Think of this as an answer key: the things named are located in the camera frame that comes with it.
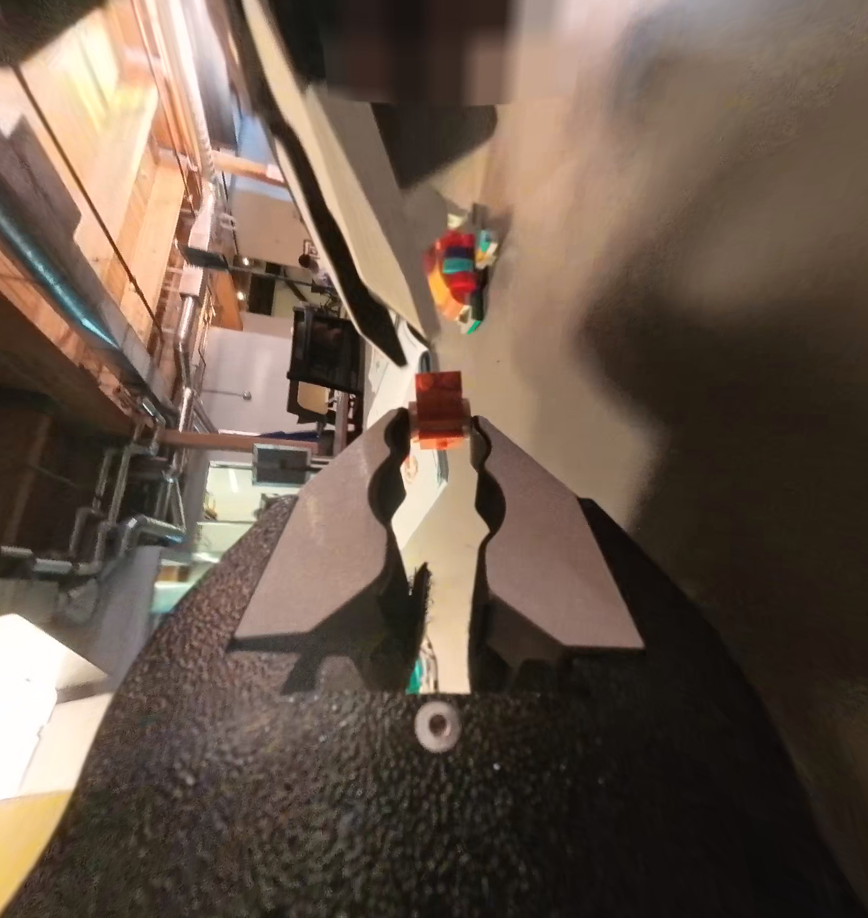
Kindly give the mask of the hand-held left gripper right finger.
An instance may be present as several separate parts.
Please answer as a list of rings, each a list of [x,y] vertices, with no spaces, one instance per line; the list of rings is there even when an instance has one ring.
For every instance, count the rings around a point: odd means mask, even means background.
[[[487,419],[472,420],[476,560],[470,663],[559,664],[645,643],[575,493]]]

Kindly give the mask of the open pale blue instruction booklet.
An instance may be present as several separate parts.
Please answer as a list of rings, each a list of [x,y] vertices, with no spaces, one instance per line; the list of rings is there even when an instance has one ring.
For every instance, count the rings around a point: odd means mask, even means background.
[[[407,321],[389,310],[394,331],[406,359],[404,366],[396,365],[390,358],[368,344],[365,361],[365,386],[363,394],[363,421],[370,428],[391,409],[408,407],[416,400],[416,376],[432,372],[436,364],[427,344],[416,334]],[[428,511],[439,499],[448,481],[449,467],[445,453],[423,450],[416,443],[411,446],[409,458],[403,466],[406,508],[410,499],[418,499]]]

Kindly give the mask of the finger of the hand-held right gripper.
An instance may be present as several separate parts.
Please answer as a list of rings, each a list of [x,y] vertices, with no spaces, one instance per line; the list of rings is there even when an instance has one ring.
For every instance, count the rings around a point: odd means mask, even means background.
[[[332,181],[329,208],[359,279],[418,338],[433,340],[440,320],[423,270],[426,244],[406,211],[371,105],[325,87],[306,88],[304,102]]]
[[[241,37],[250,42],[253,99],[257,102],[321,265],[359,333],[399,367],[405,348],[382,293],[396,283],[377,270],[384,238],[369,215],[357,176],[315,94],[299,82],[267,2],[241,2]]]

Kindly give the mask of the orange toy brick head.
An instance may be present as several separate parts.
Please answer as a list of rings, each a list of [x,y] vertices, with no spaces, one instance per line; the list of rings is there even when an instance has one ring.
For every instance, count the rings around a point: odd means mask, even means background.
[[[472,424],[462,373],[416,373],[415,399],[408,412],[411,440],[420,450],[446,452],[462,447]]]

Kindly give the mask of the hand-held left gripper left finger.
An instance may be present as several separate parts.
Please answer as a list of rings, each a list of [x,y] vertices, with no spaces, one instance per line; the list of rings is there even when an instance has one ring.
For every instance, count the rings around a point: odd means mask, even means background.
[[[302,487],[232,638],[239,650],[415,651],[393,519],[405,500],[407,410],[390,410]]]

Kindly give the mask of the colourful toy brick fish body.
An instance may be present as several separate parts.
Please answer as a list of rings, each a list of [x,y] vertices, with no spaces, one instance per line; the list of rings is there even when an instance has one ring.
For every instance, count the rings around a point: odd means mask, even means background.
[[[447,228],[424,254],[424,273],[441,318],[470,336],[486,318],[490,278],[502,249],[487,209],[474,203],[448,216]]]

